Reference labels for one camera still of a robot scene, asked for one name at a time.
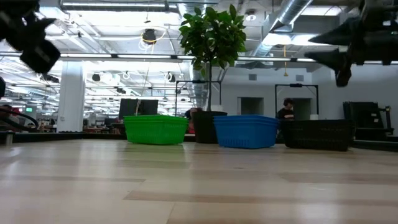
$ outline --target black frame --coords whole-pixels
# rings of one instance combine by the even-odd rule
[[[178,84],[179,83],[194,83],[194,84],[218,83],[220,86],[220,105],[221,105],[221,82],[222,81],[202,81],[202,80],[175,81],[175,115],[174,116],[177,116],[177,97],[178,97]]]
[[[319,87],[318,85],[304,85],[301,83],[296,83],[296,84],[275,84],[275,116],[278,114],[278,106],[277,106],[277,90],[278,90],[278,86],[289,86],[291,88],[302,88],[303,86],[307,86],[307,87],[315,87],[316,90],[316,98],[317,98],[317,114],[319,115]]]

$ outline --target black basket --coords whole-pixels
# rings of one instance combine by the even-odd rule
[[[198,111],[192,113],[197,143],[217,144],[217,134],[213,117],[226,115],[227,113],[219,111]]]
[[[299,149],[347,151],[353,142],[350,120],[282,121],[285,145]]]

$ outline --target ceiling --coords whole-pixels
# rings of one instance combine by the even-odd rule
[[[47,28],[47,39],[50,40],[62,53],[90,53],[90,54],[166,54],[181,55],[183,49],[179,45],[180,32],[178,31],[182,17],[178,13],[139,11],[97,11],[95,7],[90,11],[82,11],[82,7],[69,6],[63,10],[61,4],[89,4],[102,2],[111,4],[120,2],[115,0],[41,0],[38,17],[57,18],[55,24]],[[244,21],[245,33],[248,37],[246,48],[250,55],[262,41],[262,25],[268,14],[276,12],[280,8],[281,0],[248,1],[248,0],[210,0],[210,1],[169,1],[171,6],[178,6],[182,10],[184,6],[206,4],[218,11],[227,10],[230,4],[234,4],[240,14],[255,15],[256,19]],[[314,0],[294,24],[294,29],[289,35],[291,38],[298,35],[315,35],[321,33],[330,26],[340,23],[338,15],[342,12],[350,12],[358,1],[338,0]],[[164,1],[140,1],[140,4],[164,4]],[[156,44],[146,45],[141,40],[141,34],[146,29],[155,29]],[[303,57],[307,50],[331,49],[330,46],[313,46],[288,44],[285,47],[276,45],[271,54],[274,57]],[[5,42],[0,43],[0,51],[13,51]],[[49,75],[62,81],[62,61],[58,61]],[[278,70],[284,63],[275,63],[270,68]],[[309,68],[317,65],[306,63],[288,63],[288,68]],[[167,80],[167,74],[175,76],[176,80],[191,80],[192,68],[189,62],[114,62],[114,61],[87,61],[88,72],[85,115],[95,112],[115,116],[118,114],[119,99],[122,97],[151,98],[161,102],[160,112],[172,114],[174,112],[175,83]],[[229,68],[224,81],[235,82],[239,73]],[[222,71],[215,68],[213,71],[215,80],[221,79]],[[94,82],[92,75],[99,74],[100,82]],[[16,86],[7,88],[7,97],[2,104],[13,104],[16,107],[36,105],[39,113],[53,114],[57,112],[59,101],[59,84],[43,81],[40,75],[35,74],[15,57],[0,57],[0,75],[8,82]],[[113,86],[119,86],[127,90],[127,94],[120,94]],[[143,90],[143,86],[154,87],[152,91]],[[178,96],[178,111],[185,111],[195,105],[193,85],[184,86]]]

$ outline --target doorway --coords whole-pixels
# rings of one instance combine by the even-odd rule
[[[292,98],[294,101],[294,120],[306,121],[311,115],[311,99],[309,98]]]
[[[238,97],[238,114],[264,115],[264,99],[255,97]]]

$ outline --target white column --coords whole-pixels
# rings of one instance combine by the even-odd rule
[[[82,131],[86,73],[84,62],[63,62],[57,132]]]

